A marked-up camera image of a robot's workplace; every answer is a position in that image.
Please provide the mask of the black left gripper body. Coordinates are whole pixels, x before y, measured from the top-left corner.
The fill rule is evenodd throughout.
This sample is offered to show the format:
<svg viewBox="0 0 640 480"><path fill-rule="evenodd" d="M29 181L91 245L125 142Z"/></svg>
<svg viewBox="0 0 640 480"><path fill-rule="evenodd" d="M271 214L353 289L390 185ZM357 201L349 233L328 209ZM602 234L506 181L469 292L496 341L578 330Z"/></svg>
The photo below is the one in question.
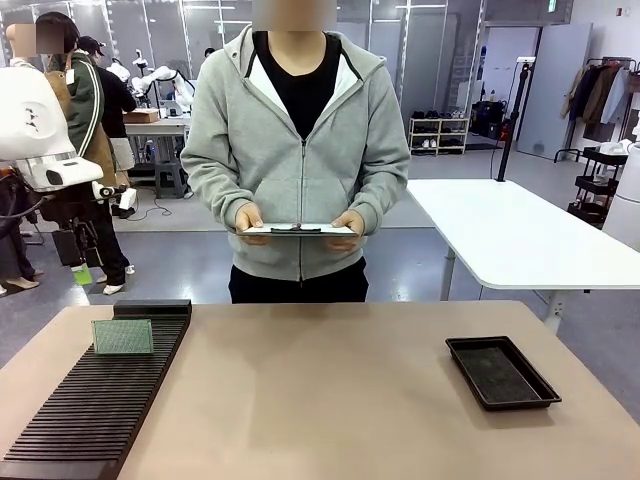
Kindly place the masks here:
<svg viewBox="0 0 640 480"><path fill-rule="evenodd" d="M92 192L53 192L43 197L41 217L60 230L75 230L89 224L98 214L100 203Z"/></svg>

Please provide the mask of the person's right hand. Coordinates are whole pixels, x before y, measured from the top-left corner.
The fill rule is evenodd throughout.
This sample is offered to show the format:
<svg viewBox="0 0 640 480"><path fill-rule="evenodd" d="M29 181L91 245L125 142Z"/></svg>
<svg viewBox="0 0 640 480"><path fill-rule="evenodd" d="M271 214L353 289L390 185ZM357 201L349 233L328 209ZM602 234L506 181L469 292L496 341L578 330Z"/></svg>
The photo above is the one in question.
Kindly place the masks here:
<svg viewBox="0 0 640 480"><path fill-rule="evenodd" d="M247 236L244 232L252 227L262 227L263 221L261 219L260 210L258 206L249 202L244 204L237 212L235 217L235 231L240 239L248 244L254 246L264 246L268 243L268 238L264 236Z"/></svg>

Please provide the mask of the person's left hand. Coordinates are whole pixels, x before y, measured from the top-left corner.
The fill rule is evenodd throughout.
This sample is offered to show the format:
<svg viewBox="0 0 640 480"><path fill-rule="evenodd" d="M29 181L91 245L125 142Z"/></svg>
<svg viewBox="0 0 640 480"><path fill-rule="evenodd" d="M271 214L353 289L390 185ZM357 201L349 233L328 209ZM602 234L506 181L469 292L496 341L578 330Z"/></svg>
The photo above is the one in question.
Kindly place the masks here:
<svg viewBox="0 0 640 480"><path fill-rule="evenodd" d="M348 228L354 233L351 237L330 237L328 247L336 252L348 252L359 246L365 224L362 216L355 210L347 210L332 222L334 228Z"/></svg>

